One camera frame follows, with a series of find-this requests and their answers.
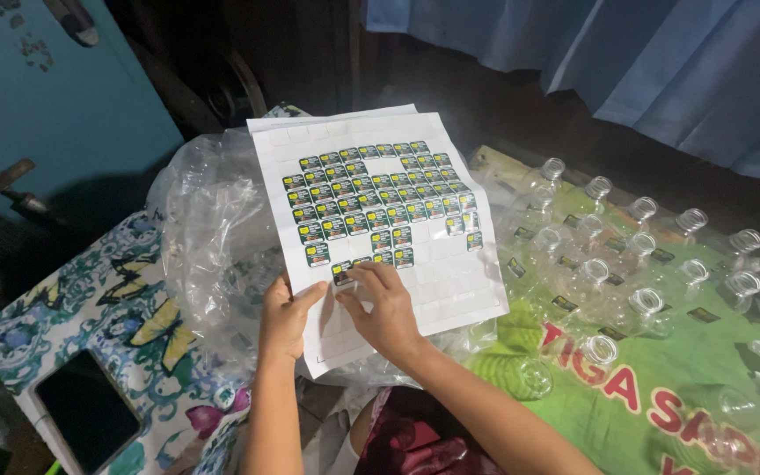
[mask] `sticker sheet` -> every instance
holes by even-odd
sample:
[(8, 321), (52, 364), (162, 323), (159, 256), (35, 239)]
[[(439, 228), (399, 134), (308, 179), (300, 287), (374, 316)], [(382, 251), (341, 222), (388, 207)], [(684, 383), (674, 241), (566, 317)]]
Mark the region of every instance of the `sticker sheet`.
[(437, 113), (257, 128), (253, 133), (292, 291), (317, 281), (304, 358), (313, 378), (371, 354), (334, 299), (346, 271), (394, 265), (422, 335), (508, 313), (485, 191)]

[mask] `smartphone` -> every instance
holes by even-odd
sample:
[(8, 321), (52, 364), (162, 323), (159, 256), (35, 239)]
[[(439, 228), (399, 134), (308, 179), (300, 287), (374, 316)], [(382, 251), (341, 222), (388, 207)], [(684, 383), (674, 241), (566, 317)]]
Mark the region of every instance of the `smartphone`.
[(103, 470), (143, 430), (128, 398), (88, 350), (49, 374), (35, 393), (84, 474)]

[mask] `label sticker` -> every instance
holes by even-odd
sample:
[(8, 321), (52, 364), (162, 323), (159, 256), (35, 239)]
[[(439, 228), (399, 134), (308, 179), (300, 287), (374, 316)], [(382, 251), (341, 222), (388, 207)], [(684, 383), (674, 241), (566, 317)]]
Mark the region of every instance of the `label sticker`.
[(293, 189), (299, 189), (306, 187), (303, 175), (291, 175), (290, 177), (283, 177), (283, 188), (286, 191)]
[(360, 160), (360, 151), (356, 147), (351, 147), (345, 150), (339, 150), (339, 157), (343, 163), (351, 163), (352, 161)]
[(333, 165), (339, 165), (342, 163), (342, 159), (339, 157), (338, 152), (328, 152), (318, 156), (318, 159), (322, 162), (323, 167), (332, 167)]
[(615, 340), (615, 341), (620, 341), (627, 337), (626, 335), (622, 334), (620, 331), (617, 331), (616, 329), (611, 328), (610, 326), (604, 326), (603, 328), (598, 329), (597, 333), (600, 333), (601, 335), (605, 335), (608, 338), (611, 338), (612, 340)]
[(688, 316), (702, 323), (712, 323), (720, 319), (719, 316), (712, 314), (709, 310), (702, 307), (694, 308), (688, 312)]
[(307, 186), (318, 185), (327, 182), (327, 177), (324, 176), (324, 172), (314, 171), (304, 173), (304, 181), (307, 182)]
[(392, 227), (405, 226), (409, 224), (409, 217), (406, 214), (406, 208), (403, 205), (391, 206), (386, 209), (388, 221)]
[(344, 166), (344, 169), (348, 172), (348, 175), (351, 178), (368, 176), (368, 169), (365, 168), (365, 163), (362, 163), (361, 161), (349, 163)]
[(436, 183), (432, 185), (433, 189), (436, 190), (436, 193), (438, 193), (439, 196), (450, 196), (452, 194), (456, 194), (453, 192), (453, 189), (450, 189), (447, 183)]
[(524, 241), (529, 241), (535, 237), (535, 232), (532, 232), (525, 227), (518, 227), (518, 229), (515, 230), (515, 237), (523, 239)]
[(576, 229), (579, 226), (579, 218), (574, 215), (567, 215), (565, 216), (565, 221), (562, 221), (562, 224)]
[(609, 284), (610, 286), (616, 286), (617, 287), (617, 286), (621, 285), (624, 282), (625, 281), (623, 280), (623, 277), (619, 276), (618, 274), (611, 273), (611, 272), (609, 273), (609, 278), (606, 279), (606, 283)]
[(383, 205), (383, 203), (380, 202), (380, 199), (377, 198), (377, 193), (374, 191), (361, 194), (356, 200), (360, 202), (360, 207), (363, 210), (372, 210)]
[(309, 205), (311, 201), (310, 192), (306, 189), (297, 189), (291, 193), (287, 193), (286, 199), (289, 200), (289, 205), (293, 208)]
[(358, 236), (368, 232), (368, 221), (362, 213), (356, 215), (347, 215), (344, 217), (344, 226), (348, 228), (348, 234)]
[(409, 172), (406, 174), (406, 177), (409, 178), (409, 182), (415, 186), (428, 184), (427, 178), (422, 171)]
[(436, 170), (436, 161), (432, 159), (431, 155), (422, 155), (417, 157), (418, 166), (421, 170)]
[(430, 149), (428, 149), (428, 143), (424, 140), (419, 140), (417, 142), (409, 142), (409, 146), (412, 148), (412, 151), (416, 154), (422, 154), (422, 153), (430, 153)]
[(439, 172), (446, 182), (458, 182), (459, 175), (456, 174), (456, 170), (449, 168), (448, 170), (441, 170)]
[(337, 182), (348, 178), (348, 172), (344, 170), (344, 165), (333, 165), (324, 170), (324, 174), (327, 175), (329, 182)]
[(384, 158), (395, 158), (397, 155), (395, 154), (395, 149), (392, 147), (392, 144), (379, 144), (377, 147), (377, 153), (380, 154), (380, 157)]
[(330, 264), (330, 250), (327, 243), (318, 243), (304, 248), (304, 254), (307, 256), (307, 265), (318, 267), (319, 265)]
[(303, 172), (309, 172), (311, 170), (320, 169), (322, 167), (322, 162), (318, 157), (306, 157), (301, 158), (301, 160), (298, 161), (298, 165), (301, 165), (301, 170)]
[(442, 175), (439, 172), (428, 170), (424, 172), (424, 178), (427, 178), (428, 184), (443, 183)]
[(351, 180), (351, 183), (354, 185), (354, 190), (357, 193), (368, 193), (369, 191), (374, 191), (374, 185), (372, 185), (372, 181), (368, 178), (353, 178)]
[(347, 198), (356, 194), (354, 185), (352, 185), (351, 182), (347, 180), (331, 184), (330, 189), (332, 189), (332, 195), (337, 199)]
[(459, 193), (459, 194), (468, 193), (471, 191), (471, 189), (468, 188), (468, 185), (461, 182), (448, 183), (448, 186), (450, 187), (450, 189), (454, 190), (454, 192)]
[(405, 269), (406, 267), (412, 267), (416, 264), (414, 259), (415, 254), (412, 252), (412, 248), (403, 248), (395, 251), (395, 268)]
[(477, 213), (465, 213), (462, 221), (465, 223), (465, 232), (480, 231), (480, 215)]
[(415, 203), (416, 201), (420, 201), (416, 189), (412, 187), (401, 187), (398, 189), (398, 194), (400, 195), (400, 200), (404, 203)]
[(380, 158), (380, 154), (377, 152), (377, 148), (375, 146), (361, 146), (357, 147), (357, 149), (360, 151), (360, 156), (363, 160), (374, 160), (376, 158)]
[(298, 237), (301, 238), (301, 244), (321, 243), (324, 240), (322, 226), (317, 222), (306, 223), (298, 227)]
[(368, 219), (368, 229), (372, 231), (380, 231), (381, 229), (388, 229), (388, 218), (386, 217), (386, 210), (378, 208), (374, 211), (368, 211), (365, 213), (365, 218)]
[(330, 271), (333, 274), (332, 283), (336, 286), (343, 286), (348, 282), (352, 282), (353, 280), (347, 274), (348, 270), (350, 270), (351, 267), (353, 267), (353, 265), (351, 265), (351, 262), (349, 260), (330, 266)]
[(312, 206), (304, 206), (297, 210), (292, 210), (292, 217), (295, 218), (295, 224), (301, 224), (308, 221), (316, 221), (318, 216)]
[(439, 168), (450, 168), (453, 166), (450, 163), (450, 157), (446, 153), (438, 153), (433, 155), (433, 160), (436, 161), (436, 166)]
[(442, 198), (442, 206), (444, 206), (444, 214), (446, 216), (462, 214), (462, 210), (459, 209), (459, 198), (455, 196), (445, 196)]
[(321, 205), (316, 205), (316, 213), (318, 213), (318, 219), (325, 219), (331, 216), (338, 216), (339, 208), (333, 203), (322, 203)]
[(344, 228), (342, 218), (331, 218), (328, 221), (322, 221), (322, 231), (328, 241), (348, 237), (348, 232)]
[(412, 245), (412, 229), (408, 226), (399, 227), (392, 231), (392, 244), (395, 248), (405, 248)]
[(402, 158), (400, 159), (400, 164), (404, 166), (404, 170), (407, 170), (407, 172), (413, 172), (415, 170), (421, 169), (421, 167), (418, 166), (418, 162), (415, 158)]
[(330, 185), (319, 185), (310, 189), (310, 196), (313, 203), (326, 203), (333, 200), (333, 191)]
[(483, 233), (473, 232), (465, 238), (468, 243), (468, 251), (476, 251), (483, 248)]
[(661, 248), (656, 248), (655, 251), (649, 254), (649, 256), (653, 259), (656, 259), (661, 264), (667, 264), (671, 260), (676, 259), (675, 255), (670, 254), (669, 252)]
[(392, 233), (388, 231), (374, 232), (372, 234), (372, 252), (379, 253), (392, 248)]
[(416, 193), (422, 200), (429, 200), (430, 198), (438, 197), (438, 193), (433, 191), (430, 185), (421, 185), (416, 187)]
[(392, 265), (393, 264), (392, 251), (386, 251), (384, 253), (374, 254), (374, 256), (372, 257), (372, 260), (374, 262)]
[(555, 263), (559, 265), (564, 265), (570, 270), (576, 270), (577, 267), (579, 267), (578, 262), (576, 262), (575, 260), (571, 260), (565, 256), (560, 257), (559, 260), (557, 260)]
[(627, 249), (627, 243), (625, 241), (620, 241), (620, 239), (616, 237), (614, 238), (609, 237), (604, 243), (604, 245), (618, 254), (622, 253), (623, 251)]
[(409, 215), (409, 222), (421, 222), (428, 220), (428, 212), (421, 201), (409, 203), (406, 206), (406, 213)]
[(424, 202), (424, 208), (427, 210), (427, 217), (431, 220), (444, 218), (444, 206), (442, 206), (442, 200), (438, 198), (427, 200)]
[(515, 258), (510, 259), (509, 262), (506, 263), (506, 266), (509, 268), (509, 271), (512, 272), (512, 274), (514, 274), (519, 279), (523, 277), (524, 274), (527, 273), (527, 270), (524, 269), (522, 265), (518, 263), (518, 260)]
[(462, 207), (462, 212), (477, 211), (477, 200), (474, 198), (473, 193), (462, 193), (459, 195), (459, 206)]
[(395, 144), (395, 153), (398, 154), (398, 157), (412, 157), (415, 155), (412, 153), (412, 147), (409, 146), (409, 144)]
[(389, 178), (392, 179), (392, 184), (395, 188), (408, 187), (410, 185), (406, 173), (392, 173), (389, 175)]
[(394, 189), (395, 185), (392, 183), (392, 178), (388, 175), (374, 175), (372, 177), (372, 185), (375, 189)]
[(460, 216), (451, 216), (444, 221), (444, 224), (448, 230), (448, 236), (459, 236), (465, 232), (465, 224)]
[(380, 195), (380, 200), (383, 200), (383, 204), (386, 206), (400, 205), (402, 203), (400, 195), (398, 195), (398, 192), (394, 189), (386, 189), (378, 194)]
[(568, 313), (573, 312), (574, 310), (577, 309), (577, 307), (579, 307), (579, 305), (576, 305), (575, 303), (571, 302), (565, 297), (562, 297), (561, 295), (555, 296), (555, 298), (551, 300), (551, 303), (553, 303), (556, 307), (561, 308), (562, 310), (565, 310)]

